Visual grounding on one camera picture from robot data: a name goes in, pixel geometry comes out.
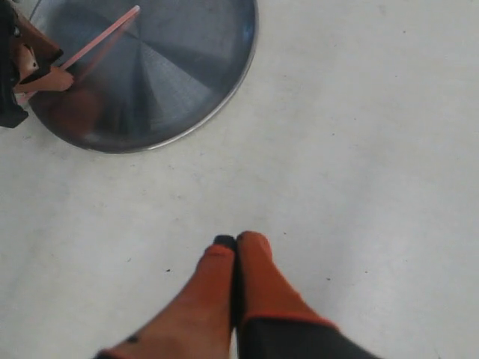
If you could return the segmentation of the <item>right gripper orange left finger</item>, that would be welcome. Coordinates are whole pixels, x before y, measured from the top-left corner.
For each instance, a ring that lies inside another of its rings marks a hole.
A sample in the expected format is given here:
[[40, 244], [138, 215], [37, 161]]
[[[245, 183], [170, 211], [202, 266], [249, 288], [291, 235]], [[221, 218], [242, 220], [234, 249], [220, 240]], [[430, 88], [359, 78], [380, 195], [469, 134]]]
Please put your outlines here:
[[98, 358], [229, 358], [236, 240], [214, 238], [194, 274], [145, 326]]

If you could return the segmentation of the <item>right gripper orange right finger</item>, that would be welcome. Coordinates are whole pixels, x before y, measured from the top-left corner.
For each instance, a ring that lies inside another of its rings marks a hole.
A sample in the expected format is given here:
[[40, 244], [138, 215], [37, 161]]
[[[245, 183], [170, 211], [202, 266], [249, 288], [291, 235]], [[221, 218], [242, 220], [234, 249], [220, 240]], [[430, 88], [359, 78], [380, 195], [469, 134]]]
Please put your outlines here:
[[256, 232], [237, 238], [242, 311], [240, 358], [375, 358], [315, 312], [276, 266], [268, 239]]

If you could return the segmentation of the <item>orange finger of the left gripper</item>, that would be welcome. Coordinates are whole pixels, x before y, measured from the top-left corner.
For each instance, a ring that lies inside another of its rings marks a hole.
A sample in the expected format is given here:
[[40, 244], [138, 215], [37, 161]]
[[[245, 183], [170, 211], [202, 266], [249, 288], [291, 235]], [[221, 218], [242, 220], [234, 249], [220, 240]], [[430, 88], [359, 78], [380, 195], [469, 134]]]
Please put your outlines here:
[[62, 55], [60, 46], [18, 14], [14, 37], [14, 63], [20, 70], [36, 70], [41, 64], [54, 64]]
[[14, 93], [30, 93], [38, 91], [62, 92], [69, 89], [74, 83], [74, 77], [59, 67], [51, 67], [48, 74], [26, 84], [17, 84]]

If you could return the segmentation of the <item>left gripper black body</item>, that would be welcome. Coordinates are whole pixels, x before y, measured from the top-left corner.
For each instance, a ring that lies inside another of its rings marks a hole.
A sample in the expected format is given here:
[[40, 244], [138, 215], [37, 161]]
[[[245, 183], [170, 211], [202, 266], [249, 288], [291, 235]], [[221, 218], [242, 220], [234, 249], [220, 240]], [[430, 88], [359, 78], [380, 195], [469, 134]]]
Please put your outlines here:
[[20, 35], [17, 15], [9, 1], [1, 1], [1, 127], [13, 129], [28, 117], [16, 101], [13, 88], [19, 71], [10, 56], [10, 42]]

